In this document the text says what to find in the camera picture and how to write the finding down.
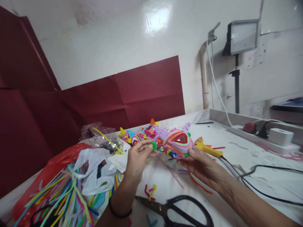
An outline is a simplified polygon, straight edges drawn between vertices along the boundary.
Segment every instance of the white table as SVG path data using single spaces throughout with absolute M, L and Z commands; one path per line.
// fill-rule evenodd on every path
M 230 119 L 233 124 L 244 125 L 244 123 L 252 122 L 256 118 L 246 117 L 239 114 L 231 114 Z M 271 154 L 263 150 L 255 143 L 228 131 L 228 126 L 219 123 L 226 122 L 225 113 L 221 111 L 205 110 L 191 113 L 160 121 L 159 126 L 163 128 L 180 127 L 187 122 L 197 123 L 202 121 L 214 121 L 215 123 L 206 125 L 192 124 L 189 130 L 192 139 L 195 140 L 198 137 L 203 137 L 205 144 L 212 145 L 212 147 L 226 147 L 225 149 L 222 149 L 224 152 L 224 157 L 229 160 L 231 164 L 240 165 L 246 172 L 249 172 L 250 168 L 256 164 L 270 166 L 276 165 L 303 170 L 302 163 Z M 135 127 L 132 128 L 132 130 L 139 131 L 141 127 L 142 126 Z M 303 135 L 303 129 L 297 127 L 291 129 L 287 128 L 286 130 L 294 131 L 296 138 Z M 231 144 L 230 142 L 237 143 L 238 145 L 247 148 L 247 150 Z M 125 144 L 123 149 L 126 150 L 129 147 L 130 146 L 128 144 Z M 164 154 L 161 154 L 160 157 L 164 161 L 168 160 L 168 157 Z M 225 165 L 225 163 L 219 158 L 215 159 L 220 165 L 231 173 L 229 170 L 230 166 L 228 166 L 228 164 Z M 151 159 L 150 162 L 151 164 L 147 164 L 143 172 L 142 182 L 138 186 L 136 195 L 146 197 L 144 193 L 145 185 L 147 184 L 148 189 L 150 189 L 152 188 L 153 184 L 156 184 L 157 191 L 153 196 L 156 198 L 156 202 L 165 204 L 167 199 L 175 196 L 190 195 L 205 206 L 210 213 L 215 226 L 245 226 L 244 222 L 239 218 L 239 216 L 216 192 L 214 192 L 213 195 L 204 192 L 202 188 L 198 187 L 190 179 L 188 174 L 179 172 L 178 169 L 182 169 L 182 167 L 177 165 L 175 160 L 169 161 L 168 164 L 173 168 L 180 181 L 184 184 L 184 190 L 158 158 L 155 157 Z M 15 204 L 17 198 L 22 195 L 22 191 L 25 191 L 34 179 L 35 176 L 31 177 L 28 181 L 0 200 L 0 207 L 2 207 L 0 210 L 1 219 L 6 221 L 7 218 L 10 217 L 10 214 L 8 213 L 8 206 L 12 207 Z M 252 177 L 246 177 L 246 179 L 257 189 L 266 194 L 303 203 L 303 174 L 260 168 L 257 169 Z M 291 219 L 295 220 L 301 225 L 303 224 L 303 207 L 274 201 L 262 195 L 259 196 Z M 108 192 L 105 195 L 105 203 L 99 209 L 100 213 L 102 213 L 107 206 L 107 198 Z M 196 220 L 206 223 L 204 215 L 201 215 L 202 212 L 193 203 L 189 201 L 180 201 L 176 205 Z M 157 226 L 163 226 L 164 221 L 162 217 L 147 209 L 137 201 L 135 201 L 133 204 L 133 213 L 131 215 L 131 220 L 133 223 L 132 226 L 148 226 L 146 214 L 149 215 L 151 222 L 157 219 Z M 173 221 L 184 222 L 182 218 L 180 218 L 179 215 L 177 215 L 174 211 L 169 211 L 168 215 Z

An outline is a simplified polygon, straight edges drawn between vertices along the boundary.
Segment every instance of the table surface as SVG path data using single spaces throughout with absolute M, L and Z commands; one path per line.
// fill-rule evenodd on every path
M 189 131 L 193 141 L 199 137 L 203 137 L 204 143 L 207 145 L 212 145 L 212 147 L 226 147 L 221 150 L 224 152 L 224 157 L 231 164 L 239 167 L 245 172 L 249 172 L 251 167 L 257 164 L 303 170 L 302 162 L 271 154 L 259 147 L 257 144 L 231 133 L 228 131 L 228 127 L 226 125 L 217 122 L 205 125 L 192 124 Z M 125 144 L 123 149 L 128 149 L 128 146 L 128 144 Z M 159 155 L 164 161 L 168 160 L 166 155 Z M 233 174 L 233 172 L 230 171 L 228 164 L 226 165 L 219 158 L 213 158 L 227 169 L 228 172 Z M 183 167 L 179 166 L 175 160 L 168 161 L 167 164 L 173 168 L 173 171 L 183 183 L 185 189 L 181 188 L 170 171 L 158 158 L 152 158 L 150 159 L 150 162 L 151 164 L 146 164 L 142 182 L 138 186 L 136 195 L 146 197 L 144 193 L 145 185 L 147 184 L 148 189 L 150 189 L 153 184 L 156 184 L 157 190 L 153 196 L 156 199 L 156 202 L 165 204 L 167 199 L 175 196 L 190 195 L 205 206 L 213 219 L 214 226 L 245 226 L 240 217 L 216 192 L 200 182 L 205 188 L 213 191 L 213 194 L 206 193 L 190 179 L 190 176 L 187 173 L 178 171 L 178 169 L 182 169 Z M 258 190 L 268 195 L 303 203 L 303 174 L 260 167 L 251 177 L 246 178 Z M 299 224 L 303 224 L 303 207 L 285 204 L 262 196 L 259 193 L 257 194 L 291 219 L 295 220 Z M 99 209 L 100 213 L 104 211 L 107 203 L 108 201 L 101 206 Z M 193 203 L 189 201 L 180 201 L 176 203 L 176 205 L 196 220 L 206 224 L 204 215 Z M 151 222 L 155 219 L 158 220 L 158 224 L 156 226 L 164 225 L 164 221 L 161 216 L 135 200 L 133 204 L 133 212 L 130 217 L 133 223 L 132 226 L 148 226 L 146 214 L 148 214 Z M 174 211 L 169 210 L 168 216 L 175 222 L 189 224 Z

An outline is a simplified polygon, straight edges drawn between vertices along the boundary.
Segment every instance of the yellow glue gun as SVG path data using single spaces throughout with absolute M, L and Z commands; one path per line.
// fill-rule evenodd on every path
M 223 155 L 223 152 L 222 151 L 218 151 L 218 150 L 214 150 L 208 146 L 206 146 L 204 143 L 203 143 L 203 139 L 202 137 L 198 138 L 195 142 L 195 147 L 201 149 L 202 151 L 205 151 L 206 153 L 209 153 L 213 156 L 216 156 L 217 158 L 220 158 L 220 156 Z

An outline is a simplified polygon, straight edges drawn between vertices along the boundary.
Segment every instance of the maroon backdrop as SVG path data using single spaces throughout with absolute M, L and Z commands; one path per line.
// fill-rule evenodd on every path
M 0 88 L 61 90 L 27 17 L 0 6 Z
M 83 125 L 120 130 L 185 114 L 178 56 L 60 90 L 26 17 L 0 7 L 0 198 L 76 144 Z
M 120 130 L 185 114 L 178 56 L 61 91 L 78 125 Z

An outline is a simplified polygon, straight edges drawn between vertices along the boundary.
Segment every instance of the red plug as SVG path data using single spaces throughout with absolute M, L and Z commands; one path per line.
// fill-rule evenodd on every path
M 250 134 L 256 134 L 257 133 L 257 126 L 252 123 L 246 123 L 244 128 L 244 132 L 250 133 Z

